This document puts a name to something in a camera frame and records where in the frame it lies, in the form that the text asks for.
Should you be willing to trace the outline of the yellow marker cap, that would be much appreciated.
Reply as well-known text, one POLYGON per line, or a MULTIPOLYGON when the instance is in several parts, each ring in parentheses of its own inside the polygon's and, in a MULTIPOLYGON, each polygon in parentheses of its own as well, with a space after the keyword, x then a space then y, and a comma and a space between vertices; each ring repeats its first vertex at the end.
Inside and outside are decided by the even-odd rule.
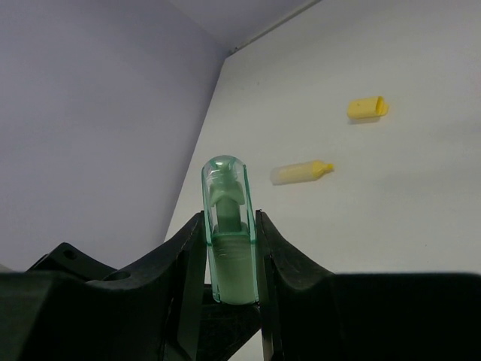
POLYGON ((352 100, 347 107, 348 118, 361 120, 387 115, 389 105, 382 96, 352 100))

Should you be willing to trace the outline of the yellow highlighter body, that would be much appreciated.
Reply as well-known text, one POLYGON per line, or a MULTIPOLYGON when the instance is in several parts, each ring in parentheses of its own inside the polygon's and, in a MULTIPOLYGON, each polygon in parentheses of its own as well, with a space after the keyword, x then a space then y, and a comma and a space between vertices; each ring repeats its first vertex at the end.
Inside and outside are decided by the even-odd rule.
POLYGON ((317 181, 334 171, 334 165, 320 160, 284 165, 271 170, 270 181, 275 186, 317 181))

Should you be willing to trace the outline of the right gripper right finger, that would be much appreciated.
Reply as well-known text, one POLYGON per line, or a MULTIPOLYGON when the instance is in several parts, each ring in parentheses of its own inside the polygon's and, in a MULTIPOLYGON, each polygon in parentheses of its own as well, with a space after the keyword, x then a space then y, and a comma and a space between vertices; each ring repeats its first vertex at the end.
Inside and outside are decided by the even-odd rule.
POLYGON ((480 277, 335 274, 256 212, 266 360, 478 360, 480 277))

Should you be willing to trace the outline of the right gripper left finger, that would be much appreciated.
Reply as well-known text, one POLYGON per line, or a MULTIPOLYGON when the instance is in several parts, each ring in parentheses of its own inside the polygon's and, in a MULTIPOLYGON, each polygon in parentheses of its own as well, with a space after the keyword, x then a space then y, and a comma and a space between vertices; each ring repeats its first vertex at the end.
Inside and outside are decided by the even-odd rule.
POLYGON ((1 276, 3 360, 194 360, 204 288, 204 215, 102 280, 1 276))

